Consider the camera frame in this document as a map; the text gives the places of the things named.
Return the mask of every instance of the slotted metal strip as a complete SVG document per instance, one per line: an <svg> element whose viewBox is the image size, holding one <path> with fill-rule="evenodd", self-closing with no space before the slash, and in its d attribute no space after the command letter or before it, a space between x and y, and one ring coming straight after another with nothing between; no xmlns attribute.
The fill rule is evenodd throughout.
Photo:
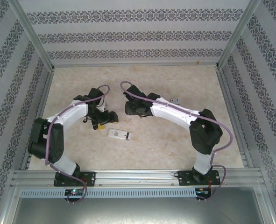
<svg viewBox="0 0 276 224"><path fill-rule="evenodd" d="M24 189L21 198L62 198L64 189ZM196 197L194 188L179 189L89 189L85 198Z"/></svg>

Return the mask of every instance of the marble floor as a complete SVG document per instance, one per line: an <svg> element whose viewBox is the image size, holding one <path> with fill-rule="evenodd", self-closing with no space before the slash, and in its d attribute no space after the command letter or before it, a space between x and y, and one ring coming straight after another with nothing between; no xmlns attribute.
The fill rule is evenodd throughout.
<svg viewBox="0 0 276 224"><path fill-rule="evenodd" d="M102 84L111 87L106 102L108 109L119 116L118 124L107 124L104 130L94 131L90 122L84 124L80 119L66 131L64 153L81 169L186 169L194 165L196 150L188 131L162 118L141 119L125 114L126 98L120 88L124 80L146 95L154 92L167 100L179 98L181 106L192 110L207 108L232 130L213 65L56 68L44 118L67 107L75 96L86 95L92 87ZM110 139L106 136L110 127L130 131L133 137L130 141ZM224 131L218 146L228 139ZM214 164L243 167L235 140L229 148L217 153ZM32 156L29 169L50 168Z"/></svg>

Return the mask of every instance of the black mounting plate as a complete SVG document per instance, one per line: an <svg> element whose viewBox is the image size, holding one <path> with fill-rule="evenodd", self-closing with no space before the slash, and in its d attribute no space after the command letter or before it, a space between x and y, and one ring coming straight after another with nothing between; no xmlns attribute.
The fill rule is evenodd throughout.
<svg viewBox="0 0 276 224"><path fill-rule="evenodd" d="M180 186L191 186L191 185L209 185L209 180L211 180L212 185L220 185L219 172L217 170L211 170L204 176L203 181L197 182L194 180L192 170L179 170L176 172L178 174L175 177L178 177Z"/></svg>
<svg viewBox="0 0 276 224"><path fill-rule="evenodd" d="M80 172L80 179L85 181L87 187L94 187L96 172ZM83 184L77 181L76 184L71 185L60 180L60 174L57 172L54 179L55 187L82 187Z"/></svg>

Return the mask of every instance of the yellow object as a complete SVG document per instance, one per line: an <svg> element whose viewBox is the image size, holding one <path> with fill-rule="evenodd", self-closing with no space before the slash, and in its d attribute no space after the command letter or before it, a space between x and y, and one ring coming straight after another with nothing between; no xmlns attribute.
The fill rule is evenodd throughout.
<svg viewBox="0 0 276 224"><path fill-rule="evenodd" d="M104 125L100 125L100 124L99 124L99 127L98 127L98 129L97 129L97 130L102 130L102 129L105 129L105 126L104 126Z"/></svg>

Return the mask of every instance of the patterned wallpaper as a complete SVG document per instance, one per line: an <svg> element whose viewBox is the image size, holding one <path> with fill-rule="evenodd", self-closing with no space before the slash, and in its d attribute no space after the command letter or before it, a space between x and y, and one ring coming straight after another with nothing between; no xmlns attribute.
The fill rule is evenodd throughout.
<svg viewBox="0 0 276 224"><path fill-rule="evenodd" d="M216 63L249 0L21 0L55 65Z"/></svg>
<svg viewBox="0 0 276 224"><path fill-rule="evenodd" d="M21 168L48 71L6 0L0 0L0 205Z"/></svg>
<svg viewBox="0 0 276 224"><path fill-rule="evenodd" d="M260 2L223 72L276 210L276 0Z"/></svg>

